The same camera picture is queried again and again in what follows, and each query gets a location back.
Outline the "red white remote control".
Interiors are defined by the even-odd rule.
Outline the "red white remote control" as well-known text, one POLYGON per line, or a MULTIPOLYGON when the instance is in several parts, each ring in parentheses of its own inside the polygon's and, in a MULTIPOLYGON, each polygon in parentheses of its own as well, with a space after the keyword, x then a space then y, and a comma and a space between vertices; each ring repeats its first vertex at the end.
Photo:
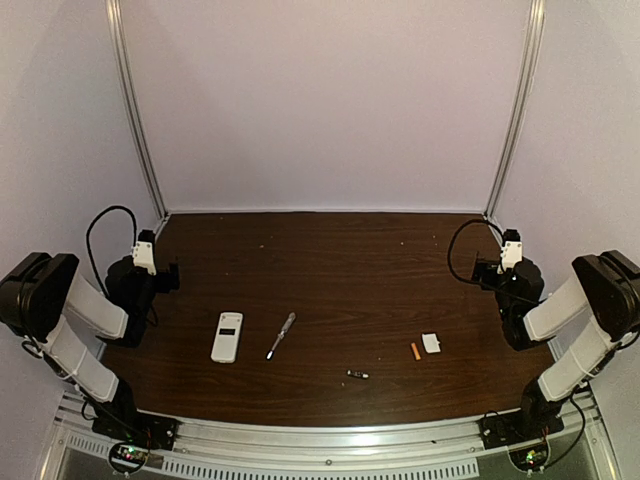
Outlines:
POLYGON ((222 312, 219 316, 210 359, 215 363, 231 364, 236 361, 244 315, 240 312, 222 312))

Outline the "white battery cover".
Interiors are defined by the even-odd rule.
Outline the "white battery cover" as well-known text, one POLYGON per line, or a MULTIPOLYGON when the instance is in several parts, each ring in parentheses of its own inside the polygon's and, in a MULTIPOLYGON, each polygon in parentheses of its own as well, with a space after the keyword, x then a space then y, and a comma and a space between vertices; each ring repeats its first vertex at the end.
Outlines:
POLYGON ((441 352, 441 343, 436 333, 423 333, 421 335, 422 344, 427 354, 441 352))

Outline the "orange battery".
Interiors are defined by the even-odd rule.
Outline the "orange battery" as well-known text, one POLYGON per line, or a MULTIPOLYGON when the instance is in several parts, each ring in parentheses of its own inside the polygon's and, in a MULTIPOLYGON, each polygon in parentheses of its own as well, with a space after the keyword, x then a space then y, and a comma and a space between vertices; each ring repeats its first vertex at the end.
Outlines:
POLYGON ((419 352, 419 349, 418 349, 416 343, 412 342, 410 344, 410 346, 411 346, 411 351, 412 351, 412 354, 414 356, 415 361, 420 361, 421 360, 421 354, 419 352))

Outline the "clear handle screwdriver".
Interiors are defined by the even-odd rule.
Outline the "clear handle screwdriver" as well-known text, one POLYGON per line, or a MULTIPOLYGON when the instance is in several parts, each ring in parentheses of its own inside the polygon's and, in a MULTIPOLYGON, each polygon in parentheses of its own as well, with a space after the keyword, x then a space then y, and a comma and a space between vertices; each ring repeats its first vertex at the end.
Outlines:
POLYGON ((275 351, 277 350, 279 344, 284 340, 286 334, 288 333, 288 331, 290 330, 290 328, 292 327, 292 325, 294 324, 296 320, 296 313, 295 312, 291 312, 286 321, 284 322, 284 324, 282 325, 282 327, 280 328, 271 348, 269 349, 269 351, 266 354, 266 360, 270 361, 274 354, 275 351))

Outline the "black silver battery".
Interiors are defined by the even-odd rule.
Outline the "black silver battery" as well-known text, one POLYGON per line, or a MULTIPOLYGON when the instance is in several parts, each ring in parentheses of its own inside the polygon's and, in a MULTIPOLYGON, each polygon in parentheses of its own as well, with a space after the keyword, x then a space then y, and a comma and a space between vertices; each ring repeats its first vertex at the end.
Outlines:
POLYGON ((366 372, 354 371, 354 370, 347 370, 346 375, 352 378, 357 378, 357 379, 368 379, 370 377, 369 374, 366 372))

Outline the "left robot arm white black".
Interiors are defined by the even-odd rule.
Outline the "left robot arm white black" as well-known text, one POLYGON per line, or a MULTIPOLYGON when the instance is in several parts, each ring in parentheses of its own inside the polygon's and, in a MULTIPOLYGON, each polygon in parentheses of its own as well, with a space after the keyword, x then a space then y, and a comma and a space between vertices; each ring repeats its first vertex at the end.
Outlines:
POLYGON ((78 267, 74 254, 29 254, 1 280, 1 322, 92 400, 128 402, 124 381, 96 358, 69 320, 84 323, 106 344, 136 348, 155 297, 179 289, 179 266, 155 271, 126 256, 108 269, 105 294, 78 267))

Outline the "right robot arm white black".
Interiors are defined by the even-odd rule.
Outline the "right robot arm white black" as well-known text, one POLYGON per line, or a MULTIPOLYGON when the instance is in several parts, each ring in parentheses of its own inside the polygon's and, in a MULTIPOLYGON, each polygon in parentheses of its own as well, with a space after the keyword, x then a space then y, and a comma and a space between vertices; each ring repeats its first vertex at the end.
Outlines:
POLYGON ((522 254, 474 263, 471 281, 495 294, 503 334, 516 351, 542 345, 580 315, 588 316, 560 359, 525 387, 521 412, 530 421, 557 414, 577 386, 639 337, 639 266, 609 250, 575 258, 572 269, 543 298, 541 271, 522 254))

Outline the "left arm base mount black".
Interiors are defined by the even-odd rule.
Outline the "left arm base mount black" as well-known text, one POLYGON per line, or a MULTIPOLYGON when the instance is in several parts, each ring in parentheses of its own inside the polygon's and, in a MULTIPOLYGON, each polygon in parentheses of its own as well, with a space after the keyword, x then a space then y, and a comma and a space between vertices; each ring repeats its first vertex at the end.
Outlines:
POLYGON ((87 401, 96 415, 93 432, 152 450, 173 449, 180 422, 140 411, 131 387, 124 380, 119 382, 111 401, 98 402, 91 396, 87 401))

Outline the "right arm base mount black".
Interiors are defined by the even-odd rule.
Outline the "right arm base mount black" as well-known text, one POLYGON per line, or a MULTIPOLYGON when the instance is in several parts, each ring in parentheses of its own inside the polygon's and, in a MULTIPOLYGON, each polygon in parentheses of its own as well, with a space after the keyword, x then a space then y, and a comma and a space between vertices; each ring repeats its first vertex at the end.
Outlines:
POLYGON ((485 449, 514 445, 563 430, 560 418, 567 397, 559 401, 547 400, 536 379, 523 390, 520 406, 508 413, 486 412, 477 425, 485 449))

